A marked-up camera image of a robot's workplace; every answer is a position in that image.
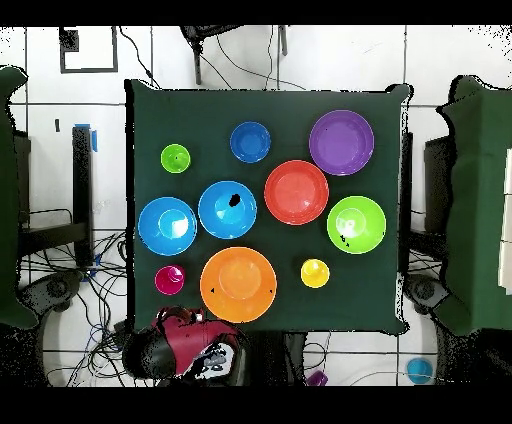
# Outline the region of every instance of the blue bowl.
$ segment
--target blue bowl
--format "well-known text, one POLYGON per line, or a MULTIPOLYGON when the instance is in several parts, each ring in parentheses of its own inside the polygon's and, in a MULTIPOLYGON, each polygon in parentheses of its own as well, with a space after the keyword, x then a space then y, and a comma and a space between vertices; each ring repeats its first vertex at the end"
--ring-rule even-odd
POLYGON ((146 247, 163 256, 177 255, 194 241, 197 220, 190 207, 175 197, 149 202, 139 215, 139 235, 146 247))
POLYGON ((199 199, 199 220, 212 236, 233 239, 244 235, 256 221, 256 200, 235 181, 219 181, 199 199))
POLYGON ((247 121, 235 128, 229 144, 238 159, 254 163, 267 155, 270 149, 270 134, 263 125, 247 121))

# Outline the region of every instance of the pink bowl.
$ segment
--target pink bowl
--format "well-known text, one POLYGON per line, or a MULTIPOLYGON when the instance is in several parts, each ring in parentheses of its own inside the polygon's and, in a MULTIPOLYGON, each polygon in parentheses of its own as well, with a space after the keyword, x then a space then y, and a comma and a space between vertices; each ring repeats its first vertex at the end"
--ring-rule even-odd
POLYGON ((155 286, 160 293, 171 296, 178 293, 185 283, 185 270, 179 265, 168 265, 155 275, 155 286))

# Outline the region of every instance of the green cloth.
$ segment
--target green cloth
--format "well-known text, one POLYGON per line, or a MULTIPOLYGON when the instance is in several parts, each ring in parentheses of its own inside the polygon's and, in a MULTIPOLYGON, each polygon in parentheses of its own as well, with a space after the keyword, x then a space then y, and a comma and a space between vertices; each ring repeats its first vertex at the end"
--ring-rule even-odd
POLYGON ((11 94, 27 81, 19 68, 0 67, 0 193, 2 207, 0 222, 0 323, 19 328, 32 328, 38 324, 35 314, 16 297, 18 285, 18 231, 19 192, 16 152, 14 150, 12 116, 7 105, 11 94))
POLYGON ((220 240, 198 224, 192 245, 173 257, 150 252, 136 230, 136 329, 149 325, 163 306, 201 307, 199 278, 208 259, 224 248, 247 246, 261 252, 272 264, 277 275, 277 295, 265 314, 241 328, 389 334, 404 331, 404 324, 395 317, 395 291, 400 107, 409 95, 407 85, 394 86, 386 93, 158 91, 134 80, 132 88, 136 219, 148 202, 162 196, 182 199, 197 214, 203 191, 220 180, 246 185, 258 206, 256 222, 244 236, 220 240), (369 122, 375 136, 373 156, 354 175, 326 175, 329 201, 316 220, 301 226, 283 224, 265 205, 265 181, 285 161, 311 161, 311 129, 322 115, 334 109, 350 109, 369 122), (229 146, 232 131, 247 120, 263 124, 272 138, 269 154, 255 164, 236 159, 229 146), (181 174, 168 173, 160 164, 162 149, 172 143, 182 144, 191 155, 190 167, 181 174), (387 218, 383 241, 363 255, 338 250, 327 236, 330 209, 351 195, 375 200, 387 218), (300 267, 308 258, 321 259, 330 268, 330 280, 320 289, 308 288, 300 279, 300 267), (165 296, 156 290, 154 277, 158 269, 173 263, 184 266, 185 285, 177 295, 165 296))
POLYGON ((452 295, 436 314, 457 335, 479 328, 512 330, 512 296, 498 286, 512 92, 486 88, 474 77, 454 84, 453 102, 442 108, 457 146, 446 228, 445 280, 452 295))

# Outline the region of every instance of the green plate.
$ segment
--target green plate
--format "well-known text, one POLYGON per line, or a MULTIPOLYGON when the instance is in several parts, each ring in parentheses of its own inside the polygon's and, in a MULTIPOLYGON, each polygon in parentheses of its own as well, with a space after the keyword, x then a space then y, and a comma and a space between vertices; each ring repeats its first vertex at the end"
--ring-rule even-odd
POLYGON ((190 153, 181 144, 170 144, 160 156, 162 166, 168 172, 178 174, 190 165, 190 153))
POLYGON ((384 238, 386 217, 372 199, 345 197, 329 212, 327 233, 338 249, 353 254, 366 253, 384 238))

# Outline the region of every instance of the dark spot on plate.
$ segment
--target dark spot on plate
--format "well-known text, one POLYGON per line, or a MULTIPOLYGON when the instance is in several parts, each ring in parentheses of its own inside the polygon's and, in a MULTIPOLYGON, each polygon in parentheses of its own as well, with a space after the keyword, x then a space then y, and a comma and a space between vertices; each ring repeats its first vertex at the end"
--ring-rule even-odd
POLYGON ((229 206, 233 207, 240 203, 240 196, 238 194, 233 194, 231 196, 231 200, 229 201, 229 206))

